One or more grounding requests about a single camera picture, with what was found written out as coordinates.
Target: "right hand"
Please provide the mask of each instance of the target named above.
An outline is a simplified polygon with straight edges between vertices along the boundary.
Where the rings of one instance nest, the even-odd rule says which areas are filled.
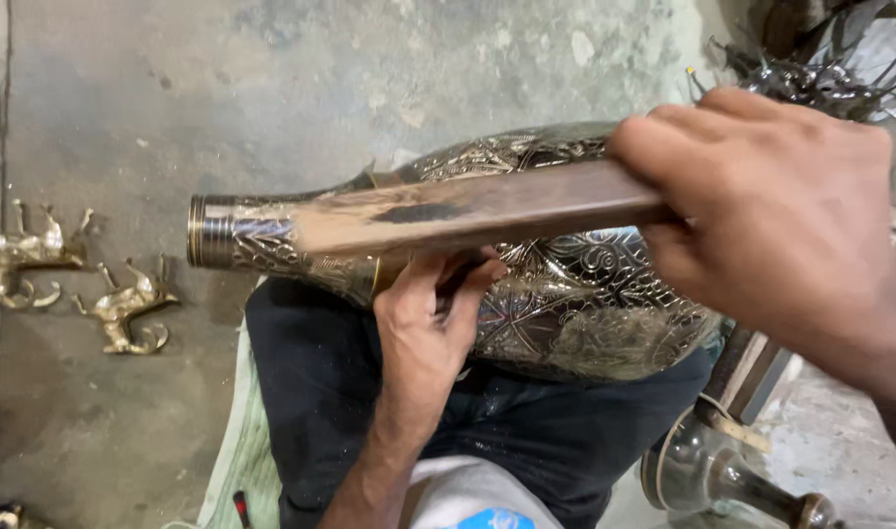
[[[608,149],[687,222],[642,227],[680,293],[805,353],[896,322],[892,141],[880,128],[737,89],[624,120]],[[815,363],[860,387],[868,366]]]

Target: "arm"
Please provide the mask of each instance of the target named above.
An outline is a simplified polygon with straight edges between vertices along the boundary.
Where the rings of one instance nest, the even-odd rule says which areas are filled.
[[[429,254],[413,259],[373,310],[383,350],[383,387],[356,464],[320,528],[391,528],[399,522],[412,468],[438,420],[474,343],[486,290],[506,274],[496,251],[467,274],[444,308],[435,289],[464,263]]]
[[[722,89],[625,120],[610,148],[687,220],[642,228],[667,283],[896,403],[884,131]]]

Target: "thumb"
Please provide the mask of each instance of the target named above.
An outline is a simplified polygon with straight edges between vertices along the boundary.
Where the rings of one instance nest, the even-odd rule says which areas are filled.
[[[667,284],[690,297],[703,283],[704,267],[692,246],[692,235],[683,223],[649,224],[638,229],[650,249],[653,269]]]
[[[491,259],[467,274],[465,282],[454,293],[446,332],[452,340],[471,340],[477,328],[477,314],[490,285],[508,272],[500,259]]]

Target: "wooden handle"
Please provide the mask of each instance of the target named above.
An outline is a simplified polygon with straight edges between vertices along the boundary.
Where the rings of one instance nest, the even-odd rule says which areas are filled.
[[[300,249],[378,255],[472,247],[674,218],[653,187],[603,160],[374,189],[300,204]]]

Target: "white cloth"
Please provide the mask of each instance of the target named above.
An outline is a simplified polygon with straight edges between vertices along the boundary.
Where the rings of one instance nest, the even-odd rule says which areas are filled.
[[[401,527],[561,529],[546,506],[510,473],[470,456],[419,461]]]

